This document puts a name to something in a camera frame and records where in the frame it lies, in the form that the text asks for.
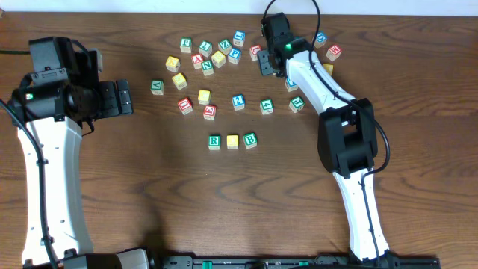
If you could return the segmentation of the blue T block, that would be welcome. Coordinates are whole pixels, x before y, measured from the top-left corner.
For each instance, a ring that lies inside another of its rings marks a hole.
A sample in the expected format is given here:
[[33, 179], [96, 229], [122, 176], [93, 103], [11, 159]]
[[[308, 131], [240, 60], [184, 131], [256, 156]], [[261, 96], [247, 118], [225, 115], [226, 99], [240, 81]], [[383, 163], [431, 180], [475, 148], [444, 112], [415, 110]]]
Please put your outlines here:
[[298, 89], [298, 86], [295, 82], [291, 81], [289, 78], [285, 80], [285, 86], [288, 92], [292, 92]]

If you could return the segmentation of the green B block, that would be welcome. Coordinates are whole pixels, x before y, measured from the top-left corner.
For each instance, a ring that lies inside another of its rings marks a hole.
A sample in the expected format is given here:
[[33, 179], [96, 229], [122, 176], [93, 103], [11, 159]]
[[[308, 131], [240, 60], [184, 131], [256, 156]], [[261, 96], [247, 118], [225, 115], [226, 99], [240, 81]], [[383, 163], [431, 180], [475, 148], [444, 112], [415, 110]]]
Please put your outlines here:
[[254, 132], [245, 134], [243, 136], [244, 144], [247, 149], [254, 148], [258, 145], [258, 140]]

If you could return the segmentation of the yellow O block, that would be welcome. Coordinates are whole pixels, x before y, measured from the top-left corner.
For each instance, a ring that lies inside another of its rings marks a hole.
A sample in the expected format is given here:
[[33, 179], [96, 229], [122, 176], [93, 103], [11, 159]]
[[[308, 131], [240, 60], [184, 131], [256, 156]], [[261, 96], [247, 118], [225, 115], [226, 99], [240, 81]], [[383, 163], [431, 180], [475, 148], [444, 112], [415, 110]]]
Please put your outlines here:
[[239, 136], [237, 134], [228, 134], [226, 137], [227, 149], [238, 149]]

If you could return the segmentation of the green R block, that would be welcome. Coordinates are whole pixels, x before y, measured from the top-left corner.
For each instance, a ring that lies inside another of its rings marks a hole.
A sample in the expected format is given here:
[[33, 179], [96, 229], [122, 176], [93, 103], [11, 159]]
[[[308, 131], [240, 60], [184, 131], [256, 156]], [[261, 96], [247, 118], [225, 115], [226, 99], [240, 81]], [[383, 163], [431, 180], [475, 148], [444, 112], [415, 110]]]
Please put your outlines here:
[[208, 148], [210, 150], [220, 150], [221, 139], [219, 135], [210, 135], [208, 137]]

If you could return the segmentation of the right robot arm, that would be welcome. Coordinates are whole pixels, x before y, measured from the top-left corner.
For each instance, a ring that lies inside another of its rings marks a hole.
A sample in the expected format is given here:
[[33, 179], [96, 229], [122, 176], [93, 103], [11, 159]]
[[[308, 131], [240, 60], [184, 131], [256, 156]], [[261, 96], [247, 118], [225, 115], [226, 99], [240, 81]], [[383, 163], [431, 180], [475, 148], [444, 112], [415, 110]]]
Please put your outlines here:
[[289, 78], [318, 113], [317, 151], [341, 191], [350, 229], [350, 250], [361, 262], [380, 259], [389, 246], [382, 233], [373, 193], [377, 135], [384, 133], [368, 99], [356, 99], [342, 89], [319, 61], [313, 45], [291, 31], [283, 13], [261, 20], [267, 42], [261, 71]]

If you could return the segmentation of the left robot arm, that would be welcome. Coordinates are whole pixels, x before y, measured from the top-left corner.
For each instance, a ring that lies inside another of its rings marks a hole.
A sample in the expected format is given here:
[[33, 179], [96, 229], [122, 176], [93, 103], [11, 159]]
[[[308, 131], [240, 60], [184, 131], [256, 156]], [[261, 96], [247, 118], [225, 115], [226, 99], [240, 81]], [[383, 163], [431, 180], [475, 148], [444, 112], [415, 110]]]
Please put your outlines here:
[[25, 268], [153, 268], [144, 247], [96, 253], [81, 199], [83, 128], [133, 112], [128, 82], [100, 81], [102, 55], [67, 37], [29, 43], [34, 69], [4, 109], [18, 129], [27, 175]]

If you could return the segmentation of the red u block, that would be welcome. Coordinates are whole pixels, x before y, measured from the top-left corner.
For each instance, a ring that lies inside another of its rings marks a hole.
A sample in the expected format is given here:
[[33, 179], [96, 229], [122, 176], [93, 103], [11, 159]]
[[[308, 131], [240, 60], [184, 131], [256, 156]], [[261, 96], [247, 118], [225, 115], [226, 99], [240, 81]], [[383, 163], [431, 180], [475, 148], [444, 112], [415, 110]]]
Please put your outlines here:
[[188, 97], [180, 99], [177, 102], [177, 105], [179, 107], [180, 112], [182, 112], [183, 115], [189, 114], [190, 112], [193, 111], [192, 102], [190, 101]]
[[258, 60], [258, 53], [262, 50], [260, 45], [254, 45], [249, 48], [249, 55], [252, 61]]

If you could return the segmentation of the blue block top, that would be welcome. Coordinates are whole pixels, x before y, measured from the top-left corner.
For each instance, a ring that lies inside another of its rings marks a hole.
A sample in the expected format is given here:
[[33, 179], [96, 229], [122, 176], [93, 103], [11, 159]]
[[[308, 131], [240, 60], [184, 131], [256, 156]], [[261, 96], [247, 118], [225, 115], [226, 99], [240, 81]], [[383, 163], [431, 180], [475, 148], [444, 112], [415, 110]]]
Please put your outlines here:
[[246, 38], [246, 33], [243, 31], [236, 31], [233, 35], [233, 45], [243, 47]]

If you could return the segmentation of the green Z block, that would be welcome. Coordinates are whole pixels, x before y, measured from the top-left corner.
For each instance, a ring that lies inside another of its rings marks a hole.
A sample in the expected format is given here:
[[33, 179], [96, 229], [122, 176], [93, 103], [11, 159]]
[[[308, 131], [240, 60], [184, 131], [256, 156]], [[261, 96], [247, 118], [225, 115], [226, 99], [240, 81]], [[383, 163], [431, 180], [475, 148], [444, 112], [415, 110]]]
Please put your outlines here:
[[218, 48], [224, 55], [228, 55], [232, 50], [232, 44], [228, 39], [224, 39], [218, 43]]

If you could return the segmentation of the red M block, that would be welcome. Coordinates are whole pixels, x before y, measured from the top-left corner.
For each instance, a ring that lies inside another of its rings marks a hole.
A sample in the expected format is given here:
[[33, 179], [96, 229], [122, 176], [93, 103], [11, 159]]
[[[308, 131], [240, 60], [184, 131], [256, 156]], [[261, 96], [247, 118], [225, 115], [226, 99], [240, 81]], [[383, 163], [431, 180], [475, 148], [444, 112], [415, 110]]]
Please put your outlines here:
[[327, 52], [326, 52], [326, 57], [331, 61], [335, 61], [337, 58], [339, 58], [341, 56], [341, 53], [342, 53], [342, 48], [340, 46], [338, 46], [337, 44], [334, 44], [332, 46], [330, 46], [328, 49], [327, 49]]

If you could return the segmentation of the green L block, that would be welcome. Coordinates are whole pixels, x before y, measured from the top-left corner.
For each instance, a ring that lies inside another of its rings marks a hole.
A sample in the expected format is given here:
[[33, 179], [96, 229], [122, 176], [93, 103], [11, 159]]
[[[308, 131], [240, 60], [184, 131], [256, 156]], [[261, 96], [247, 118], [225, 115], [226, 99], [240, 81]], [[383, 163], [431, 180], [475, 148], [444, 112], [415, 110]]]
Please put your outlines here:
[[211, 43], [209, 43], [208, 41], [206, 40], [203, 40], [200, 44], [199, 44], [199, 53], [201, 55], [203, 55], [204, 57], [208, 58], [211, 53], [212, 53], [212, 49], [213, 49], [213, 46]]

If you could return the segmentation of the green N block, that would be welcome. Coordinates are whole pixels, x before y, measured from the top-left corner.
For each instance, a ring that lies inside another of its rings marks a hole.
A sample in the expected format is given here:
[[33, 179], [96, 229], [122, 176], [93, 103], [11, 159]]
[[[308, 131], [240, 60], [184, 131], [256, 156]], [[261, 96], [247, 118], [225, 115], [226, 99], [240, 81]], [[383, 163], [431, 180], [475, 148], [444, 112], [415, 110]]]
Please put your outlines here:
[[201, 69], [204, 76], [212, 75], [214, 73], [214, 65], [211, 61], [203, 61]]

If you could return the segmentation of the green block far left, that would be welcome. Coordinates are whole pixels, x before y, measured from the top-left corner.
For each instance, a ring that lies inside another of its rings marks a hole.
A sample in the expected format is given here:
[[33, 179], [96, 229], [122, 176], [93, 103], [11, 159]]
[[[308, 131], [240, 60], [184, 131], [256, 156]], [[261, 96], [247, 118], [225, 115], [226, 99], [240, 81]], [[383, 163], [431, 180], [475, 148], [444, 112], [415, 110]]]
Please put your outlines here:
[[192, 39], [189, 37], [181, 38], [180, 50], [182, 53], [191, 53], [192, 52]]

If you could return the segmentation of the green V block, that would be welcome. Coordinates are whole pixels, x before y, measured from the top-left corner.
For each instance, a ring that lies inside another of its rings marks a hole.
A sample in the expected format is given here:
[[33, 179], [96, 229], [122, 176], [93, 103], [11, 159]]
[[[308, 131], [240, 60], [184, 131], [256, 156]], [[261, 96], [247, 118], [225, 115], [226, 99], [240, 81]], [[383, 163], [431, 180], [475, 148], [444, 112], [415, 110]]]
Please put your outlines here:
[[164, 95], [164, 82], [162, 80], [152, 80], [150, 90], [153, 95]]

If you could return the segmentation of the yellow block far left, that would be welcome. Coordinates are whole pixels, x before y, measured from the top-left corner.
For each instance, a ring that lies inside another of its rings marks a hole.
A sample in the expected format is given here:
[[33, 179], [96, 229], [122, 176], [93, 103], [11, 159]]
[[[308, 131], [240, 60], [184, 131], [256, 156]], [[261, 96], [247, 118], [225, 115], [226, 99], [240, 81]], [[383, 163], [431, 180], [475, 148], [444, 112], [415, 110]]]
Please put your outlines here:
[[181, 66], [180, 60], [176, 57], [169, 56], [167, 58], [165, 66], [166, 66], [168, 71], [177, 73], [180, 69], [180, 66]]

